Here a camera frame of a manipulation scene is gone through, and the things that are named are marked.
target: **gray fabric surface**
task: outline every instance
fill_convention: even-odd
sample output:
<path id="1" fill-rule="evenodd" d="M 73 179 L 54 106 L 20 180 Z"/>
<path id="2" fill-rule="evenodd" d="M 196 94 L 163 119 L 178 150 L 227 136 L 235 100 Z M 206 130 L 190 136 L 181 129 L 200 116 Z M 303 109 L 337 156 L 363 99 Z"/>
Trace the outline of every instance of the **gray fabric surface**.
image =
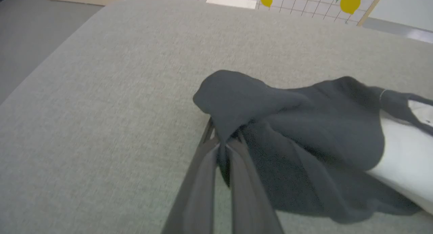
<path id="1" fill-rule="evenodd" d="M 50 0 L 0 3 L 0 104 L 102 7 Z"/>
<path id="2" fill-rule="evenodd" d="M 197 1 L 107 6 L 0 105 L 0 233 L 156 234 L 208 117 L 213 71 L 299 87 L 350 75 L 433 97 L 433 46 L 359 27 Z M 217 180 L 216 233 L 230 229 Z M 355 225 L 279 213 L 287 233 L 428 233 L 433 218 Z"/>

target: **black fabric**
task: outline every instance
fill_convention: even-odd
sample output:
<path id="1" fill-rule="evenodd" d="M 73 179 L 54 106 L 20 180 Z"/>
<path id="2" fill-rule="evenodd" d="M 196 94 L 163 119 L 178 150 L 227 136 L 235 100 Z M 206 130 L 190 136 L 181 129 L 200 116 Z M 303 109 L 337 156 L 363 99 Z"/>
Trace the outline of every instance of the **black fabric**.
<path id="1" fill-rule="evenodd" d="M 299 89 L 276 89 L 239 72 L 206 78 L 193 100 L 215 124 L 221 141 L 240 129 L 275 209 L 329 216 L 340 223 L 373 212 L 413 214 L 420 208 L 365 171 L 379 162 L 385 110 L 432 134 L 407 100 L 413 94 L 368 87 L 343 77 Z M 219 164 L 229 184 L 224 146 Z"/>

